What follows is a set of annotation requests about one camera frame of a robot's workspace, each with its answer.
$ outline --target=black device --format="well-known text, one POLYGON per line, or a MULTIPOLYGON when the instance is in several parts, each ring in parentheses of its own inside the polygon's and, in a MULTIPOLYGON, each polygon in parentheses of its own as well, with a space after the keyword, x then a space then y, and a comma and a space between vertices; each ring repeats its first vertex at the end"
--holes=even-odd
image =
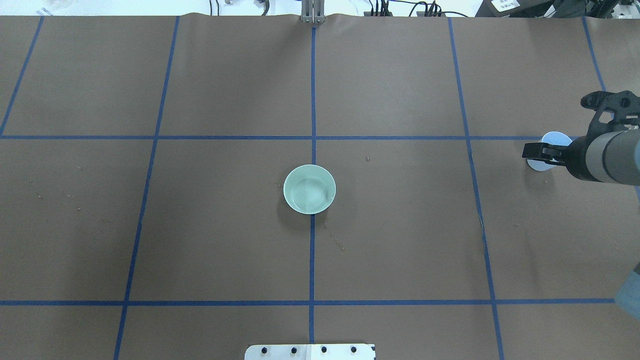
POLYGON ((564 166, 580 180, 640 185, 640 98, 631 91, 597 91, 580 104, 596 111, 586 136, 567 146, 527 143, 522 157, 564 166), (613 119, 601 122, 604 113, 613 119))

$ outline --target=bowl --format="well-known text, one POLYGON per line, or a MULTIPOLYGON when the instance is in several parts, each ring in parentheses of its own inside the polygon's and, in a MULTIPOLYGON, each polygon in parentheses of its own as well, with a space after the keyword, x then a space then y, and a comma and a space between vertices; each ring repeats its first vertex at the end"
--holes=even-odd
POLYGON ((326 210, 335 197, 333 176, 317 165, 293 169, 282 187, 287 204, 298 213, 308 215, 326 210))

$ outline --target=white mounting plate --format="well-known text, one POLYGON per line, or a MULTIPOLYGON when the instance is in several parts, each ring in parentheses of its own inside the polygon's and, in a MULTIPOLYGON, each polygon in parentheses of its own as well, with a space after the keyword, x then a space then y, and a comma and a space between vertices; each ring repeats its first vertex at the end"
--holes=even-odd
POLYGON ((252 345, 244 360, 376 360, 373 344, 252 345))

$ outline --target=metal clamp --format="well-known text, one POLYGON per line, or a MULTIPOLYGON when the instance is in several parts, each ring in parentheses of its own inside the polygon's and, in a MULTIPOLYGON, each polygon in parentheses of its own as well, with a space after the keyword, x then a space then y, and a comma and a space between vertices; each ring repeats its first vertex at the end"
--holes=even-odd
POLYGON ((302 22, 322 24, 324 22, 324 0, 302 0, 302 22))

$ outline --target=blue object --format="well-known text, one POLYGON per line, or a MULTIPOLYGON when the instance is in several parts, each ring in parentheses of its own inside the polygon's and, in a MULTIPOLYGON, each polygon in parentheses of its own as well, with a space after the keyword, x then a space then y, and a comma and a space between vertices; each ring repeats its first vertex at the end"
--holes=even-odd
POLYGON ((640 274, 632 271, 616 294, 616 304, 640 320, 640 274))

